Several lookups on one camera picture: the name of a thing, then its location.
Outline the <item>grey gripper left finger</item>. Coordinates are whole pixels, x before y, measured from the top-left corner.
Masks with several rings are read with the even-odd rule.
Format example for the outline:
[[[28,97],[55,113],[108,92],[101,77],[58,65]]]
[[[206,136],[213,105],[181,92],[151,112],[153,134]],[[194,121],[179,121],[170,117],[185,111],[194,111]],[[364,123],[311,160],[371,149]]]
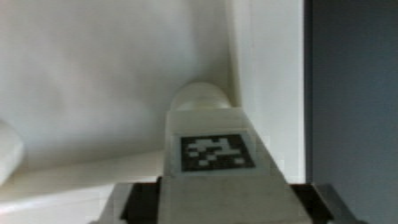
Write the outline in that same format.
[[[89,224],[158,224],[160,183],[114,186],[98,219]]]

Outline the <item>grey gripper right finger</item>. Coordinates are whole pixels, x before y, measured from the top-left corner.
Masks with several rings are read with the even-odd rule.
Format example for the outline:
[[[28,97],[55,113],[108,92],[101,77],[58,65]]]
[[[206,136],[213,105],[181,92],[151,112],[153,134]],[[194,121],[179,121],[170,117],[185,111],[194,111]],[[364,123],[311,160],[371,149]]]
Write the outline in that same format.
[[[313,224],[368,224],[357,219],[330,184],[291,184]]]

